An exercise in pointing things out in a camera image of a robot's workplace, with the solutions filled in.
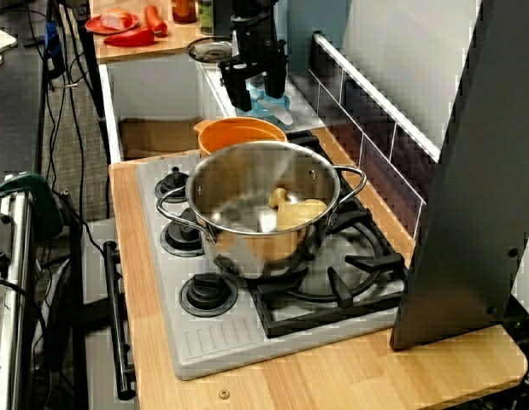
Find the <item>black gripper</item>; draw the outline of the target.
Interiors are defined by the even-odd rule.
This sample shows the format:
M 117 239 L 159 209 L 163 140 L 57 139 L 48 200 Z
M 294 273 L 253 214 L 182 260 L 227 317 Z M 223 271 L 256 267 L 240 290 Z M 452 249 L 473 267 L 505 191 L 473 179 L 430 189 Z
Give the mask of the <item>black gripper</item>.
M 273 15 L 232 15 L 232 44 L 237 53 L 219 64 L 223 85 L 232 105 L 244 112 L 252 110 L 244 77 L 264 75 L 265 93 L 272 98 L 285 94 L 287 57 L 285 41 L 278 40 Z

